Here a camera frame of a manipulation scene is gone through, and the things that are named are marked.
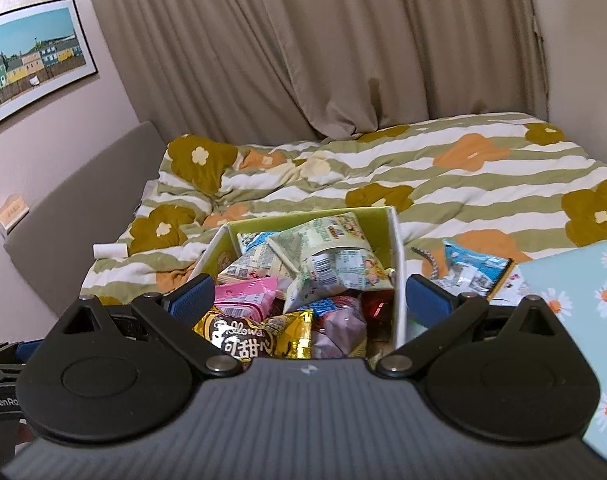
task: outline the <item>striped blanket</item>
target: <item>striped blanket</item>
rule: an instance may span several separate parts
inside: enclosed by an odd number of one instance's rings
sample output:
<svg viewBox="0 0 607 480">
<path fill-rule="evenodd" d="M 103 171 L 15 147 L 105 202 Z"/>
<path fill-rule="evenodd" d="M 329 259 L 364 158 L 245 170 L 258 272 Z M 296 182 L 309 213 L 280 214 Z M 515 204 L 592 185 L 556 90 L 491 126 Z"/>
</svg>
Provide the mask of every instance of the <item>striped blanket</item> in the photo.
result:
<svg viewBox="0 0 607 480">
<path fill-rule="evenodd" d="M 429 271 L 413 246 L 443 272 L 443 238 L 524 262 L 607 239 L 607 165 L 517 113 L 277 147 L 184 136 L 119 238 L 130 256 L 98 260 L 82 292 L 111 304 L 174 290 L 226 221 L 372 205 L 397 208 L 408 274 Z"/>
</svg>

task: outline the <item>curtain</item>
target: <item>curtain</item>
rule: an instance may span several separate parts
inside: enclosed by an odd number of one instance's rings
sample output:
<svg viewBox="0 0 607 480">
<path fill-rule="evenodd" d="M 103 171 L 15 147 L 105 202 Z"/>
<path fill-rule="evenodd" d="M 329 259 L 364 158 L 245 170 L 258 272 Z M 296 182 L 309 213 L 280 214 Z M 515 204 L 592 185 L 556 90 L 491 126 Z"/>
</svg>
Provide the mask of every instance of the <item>curtain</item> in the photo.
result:
<svg viewBox="0 0 607 480">
<path fill-rule="evenodd" d="M 531 0 L 92 0 L 167 140 L 349 138 L 458 114 L 547 118 Z"/>
</svg>

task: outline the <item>painting of colorful houses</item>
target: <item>painting of colorful houses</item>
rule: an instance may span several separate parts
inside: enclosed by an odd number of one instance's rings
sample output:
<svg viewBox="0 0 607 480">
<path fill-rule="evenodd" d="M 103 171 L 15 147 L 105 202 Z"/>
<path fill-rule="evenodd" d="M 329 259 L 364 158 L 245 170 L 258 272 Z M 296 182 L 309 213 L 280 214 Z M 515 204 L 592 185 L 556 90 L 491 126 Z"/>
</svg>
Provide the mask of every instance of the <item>painting of colorful houses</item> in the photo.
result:
<svg viewBox="0 0 607 480">
<path fill-rule="evenodd" d="M 74 0 L 0 14 L 0 122 L 96 73 Z"/>
</svg>

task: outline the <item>silver bolt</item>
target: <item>silver bolt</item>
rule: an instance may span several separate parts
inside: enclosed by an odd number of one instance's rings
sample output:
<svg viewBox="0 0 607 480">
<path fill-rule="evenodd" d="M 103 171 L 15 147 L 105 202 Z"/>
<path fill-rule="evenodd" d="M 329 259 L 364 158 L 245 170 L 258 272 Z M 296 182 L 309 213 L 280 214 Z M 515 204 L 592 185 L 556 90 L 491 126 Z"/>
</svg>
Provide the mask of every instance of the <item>silver bolt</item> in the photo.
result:
<svg viewBox="0 0 607 480">
<path fill-rule="evenodd" d="M 389 355 L 381 359 L 381 366 L 389 372 L 405 372 L 410 370 L 412 359 L 405 355 Z"/>
<path fill-rule="evenodd" d="M 237 366 L 237 359 L 229 355 L 214 355 L 206 360 L 206 367 L 213 372 L 230 372 Z"/>
</svg>

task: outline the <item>gray ribbed surface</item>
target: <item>gray ribbed surface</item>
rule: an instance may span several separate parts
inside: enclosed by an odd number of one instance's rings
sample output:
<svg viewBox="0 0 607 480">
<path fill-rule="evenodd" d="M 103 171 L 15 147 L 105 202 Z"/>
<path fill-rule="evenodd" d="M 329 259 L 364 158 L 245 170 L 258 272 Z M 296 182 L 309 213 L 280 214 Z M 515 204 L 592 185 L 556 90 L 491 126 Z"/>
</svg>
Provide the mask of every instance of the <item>gray ribbed surface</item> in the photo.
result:
<svg viewBox="0 0 607 480">
<path fill-rule="evenodd" d="M 237 378 L 207 382 L 154 434 L 105 449 L 39 440 L 4 472 L 12 480 L 598 480 L 607 465 L 578 440 L 536 449 L 475 441 L 433 415 L 412 384 L 378 379 L 361 360 L 255 359 Z"/>
</svg>

